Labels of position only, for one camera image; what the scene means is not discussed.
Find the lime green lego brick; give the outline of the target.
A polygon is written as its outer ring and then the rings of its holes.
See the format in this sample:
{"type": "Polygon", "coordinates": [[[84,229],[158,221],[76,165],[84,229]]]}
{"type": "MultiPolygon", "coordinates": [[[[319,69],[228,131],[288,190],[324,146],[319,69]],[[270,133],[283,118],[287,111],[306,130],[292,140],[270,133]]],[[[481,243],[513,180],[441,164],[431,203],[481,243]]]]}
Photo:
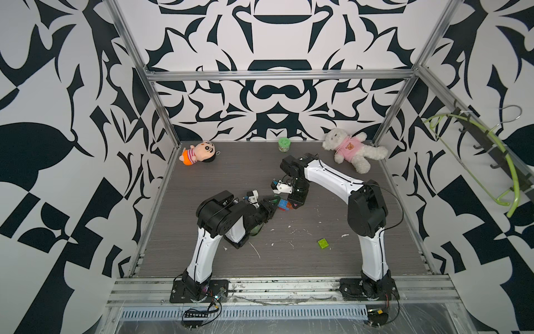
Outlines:
{"type": "Polygon", "coordinates": [[[318,246],[321,249],[327,249],[329,247],[329,243],[325,238],[323,238],[323,239],[318,240],[318,246]]]}

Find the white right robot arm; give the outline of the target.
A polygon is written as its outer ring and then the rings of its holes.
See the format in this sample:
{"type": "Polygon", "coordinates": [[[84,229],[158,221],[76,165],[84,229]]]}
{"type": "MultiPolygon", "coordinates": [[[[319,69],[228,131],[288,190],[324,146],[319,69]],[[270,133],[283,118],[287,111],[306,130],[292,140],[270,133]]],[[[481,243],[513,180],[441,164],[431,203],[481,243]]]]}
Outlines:
{"type": "Polygon", "coordinates": [[[391,276],[384,241],[388,208],[380,185],[345,175],[311,154],[298,158],[289,155],[282,160],[280,168],[291,178],[288,201],[293,209],[305,204],[311,183],[343,200],[347,204],[348,225],[360,241],[362,277],[379,283],[391,276]]]}

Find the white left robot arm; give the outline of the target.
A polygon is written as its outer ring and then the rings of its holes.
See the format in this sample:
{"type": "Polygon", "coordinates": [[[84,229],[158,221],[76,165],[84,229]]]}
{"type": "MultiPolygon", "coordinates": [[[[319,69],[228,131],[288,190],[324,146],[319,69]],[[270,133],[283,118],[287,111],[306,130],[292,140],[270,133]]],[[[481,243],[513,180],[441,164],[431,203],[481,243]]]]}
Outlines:
{"type": "Polygon", "coordinates": [[[239,249],[273,218],[279,202],[279,196],[270,196],[252,204],[239,200],[229,191],[222,191],[203,201],[196,211],[196,247],[191,263],[182,274],[182,282],[189,291],[206,293],[222,239],[239,249]]]}

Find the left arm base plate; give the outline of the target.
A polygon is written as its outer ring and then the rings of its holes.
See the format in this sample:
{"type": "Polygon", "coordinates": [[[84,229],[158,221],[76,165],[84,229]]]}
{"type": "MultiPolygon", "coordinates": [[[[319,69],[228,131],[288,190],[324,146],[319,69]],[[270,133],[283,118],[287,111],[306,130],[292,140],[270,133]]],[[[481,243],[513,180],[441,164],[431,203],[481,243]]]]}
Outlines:
{"type": "Polygon", "coordinates": [[[173,281],[169,302],[204,303],[212,299],[220,300],[228,296],[228,289],[228,280],[209,280],[208,283],[197,283],[186,277],[186,281],[173,281]]]}

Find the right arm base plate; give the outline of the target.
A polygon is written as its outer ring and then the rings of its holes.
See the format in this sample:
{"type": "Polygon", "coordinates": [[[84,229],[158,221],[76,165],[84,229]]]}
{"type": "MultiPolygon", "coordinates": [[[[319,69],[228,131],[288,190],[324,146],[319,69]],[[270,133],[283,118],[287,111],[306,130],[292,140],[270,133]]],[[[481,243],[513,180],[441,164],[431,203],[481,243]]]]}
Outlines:
{"type": "Polygon", "coordinates": [[[368,301],[393,301],[400,299],[396,283],[391,276],[378,281],[363,275],[361,278],[342,278],[339,291],[344,298],[368,301]]]}

